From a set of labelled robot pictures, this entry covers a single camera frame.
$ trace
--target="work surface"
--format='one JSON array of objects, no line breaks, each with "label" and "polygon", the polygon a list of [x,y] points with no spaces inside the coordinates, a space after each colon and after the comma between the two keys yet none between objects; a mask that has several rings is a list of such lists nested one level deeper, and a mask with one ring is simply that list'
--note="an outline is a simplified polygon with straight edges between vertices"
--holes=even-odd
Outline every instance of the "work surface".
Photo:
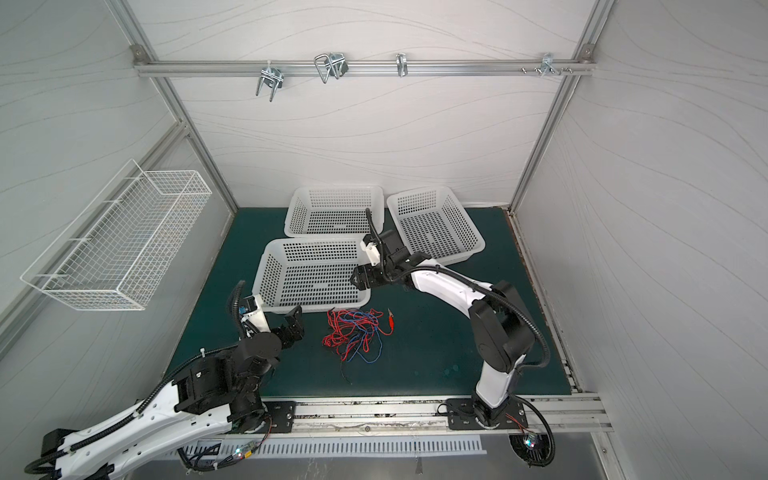
[{"label": "work surface", "polygon": [[[243,208],[235,216],[214,268],[211,270],[192,317],[184,330],[170,369],[200,352],[237,341],[237,331],[225,313],[225,303],[238,280],[245,280],[249,293],[264,247],[284,238],[287,209]],[[528,370],[518,392],[537,395],[567,395],[568,379],[541,314],[528,275],[515,248],[511,228],[500,208],[467,209],[485,238],[485,249],[450,268],[478,281],[507,280],[520,293],[534,321],[544,332],[552,361],[544,369]],[[386,212],[384,230],[394,229]],[[339,357],[322,345],[329,333],[325,313],[305,313],[306,335],[280,355],[274,377],[262,388],[264,396],[395,396],[468,395],[480,377],[482,360],[475,350],[472,328],[466,316],[434,296],[390,285],[371,292],[362,310],[375,309],[394,315],[395,332],[382,337],[381,358],[364,363],[360,358],[343,365]],[[283,323],[281,315],[268,313],[272,327]],[[383,329],[388,329],[384,320]],[[373,344],[372,353],[378,351]],[[538,346],[529,360],[540,358]]]}]

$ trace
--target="perforated plastic basket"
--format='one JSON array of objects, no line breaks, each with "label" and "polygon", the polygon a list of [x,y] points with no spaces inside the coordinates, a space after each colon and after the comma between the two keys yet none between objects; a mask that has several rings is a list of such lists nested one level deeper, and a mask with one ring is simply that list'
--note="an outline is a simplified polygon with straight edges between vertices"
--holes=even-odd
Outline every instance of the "perforated plastic basket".
[{"label": "perforated plastic basket", "polygon": [[266,245],[253,295],[264,299],[264,311],[288,313],[296,305],[304,312],[365,305],[371,291],[349,283],[356,266],[368,263],[359,239],[317,236],[281,238]]},{"label": "perforated plastic basket", "polygon": [[291,198],[285,232],[288,237],[319,234],[362,238],[369,232],[366,208],[371,209],[373,225],[381,233],[381,187],[301,187]]},{"label": "perforated plastic basket", "polygon": [[409,190],[392,195],[386,204],[411,253],[429,253],[450,265],[485,248],[477,227],[447,187]]}]

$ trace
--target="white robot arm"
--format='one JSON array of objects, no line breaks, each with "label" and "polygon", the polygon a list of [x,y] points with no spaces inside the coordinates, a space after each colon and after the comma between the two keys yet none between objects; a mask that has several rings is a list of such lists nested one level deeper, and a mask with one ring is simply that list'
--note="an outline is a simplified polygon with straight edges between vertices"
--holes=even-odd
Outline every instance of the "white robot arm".
[{"label": "white robot arm", "polygon": [[[510,395],[514,395],[519,373],[526,368],[544,367],[550,359],[545,338],[517,290],[503,281],[495,285],[477,282],[424,253],[411,253],[396,231],[378,234],[367,214],[371,233],[360,246],[370,263],[358,266],[350,281],[360,290],[404,283],[438,297],[469,318],[475,346],[483,359],[472,408],[481,427],[495,428]],[[534,343],[541,345],[541,361],[526,363]]]},{"label": "white robot arm", "polygon": [[[261,379],[278,355],[304,336],[301,307],[286,316],[286,326],[270,330],[259,298],[240,304],[243,282],[230,296],[230,315],[240,341],[187,360],[168,374],[143,401],[81,431],[56,429],[43,438],[41,457],[27,465],[47,479],[109,480],[158,455],[198,439],[228,432],[268,430],[272,416],[259,395]],[[246,458],[254,443],[214,468]]]}]

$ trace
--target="wire basket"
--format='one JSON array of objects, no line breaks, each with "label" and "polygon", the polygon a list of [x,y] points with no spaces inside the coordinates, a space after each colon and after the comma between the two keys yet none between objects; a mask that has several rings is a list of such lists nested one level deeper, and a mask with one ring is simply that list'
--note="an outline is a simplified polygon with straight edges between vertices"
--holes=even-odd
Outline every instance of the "wire basket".
[{"label": "wire basket", "polygon": [[[75,310],[144,310],[210,188],[195,170],[138,168],[136,176],[120,180],[126,185],[105,201],[84,233],[78,234],[83,230],[78,225],[99,196],[22,274],[22,281]],[[63,254],[40,270],[62,239]]]}]

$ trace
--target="metal clamp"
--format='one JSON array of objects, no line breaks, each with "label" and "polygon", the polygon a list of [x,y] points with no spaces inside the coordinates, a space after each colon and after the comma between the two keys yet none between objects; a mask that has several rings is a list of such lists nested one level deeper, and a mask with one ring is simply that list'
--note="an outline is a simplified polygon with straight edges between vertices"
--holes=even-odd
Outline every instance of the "metal clamp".
[{"label": "metal clamp", "polygon": [[408,58],[406,58],[406,54],[398,53],[395,56],[395,62],[397,63],[397,76],[405,77],[408,74]]},{"label": "metal clamp", "polygon": [[562,71],[558,70],[557,68],[552,66],[552,54],[547,53],[544,55],[544,57],[541,59],[541,66],[539,68],[536,68],[536,71],[538,72],[539,76],[543,77],[547,74],[555,74],[559,75],[562,73]]},{"label": "metal clamp", "polygon": [[[320,60],[323,59],[323,65],[321,67]],[[333,73],[333,77],[339,80],[349,71],[349,66],[346,64],[346,59],[343,53],[321,53],[315,57],[315,68],[317,73],[320,74],[320,80],[323,83],[328,83],[328,79]]]},{"label": "metal clamp", "polygon": [[272,89],[270,92],[270,101],[272,101],[275,98],[277,89],[283,87],[283,74],[280,70],[274,67],[267,66],[266,68],[262,68],[261,76],[259,76],[259,84],[256,86],[257,97],[259,96],[262,85],[266,85]]}]

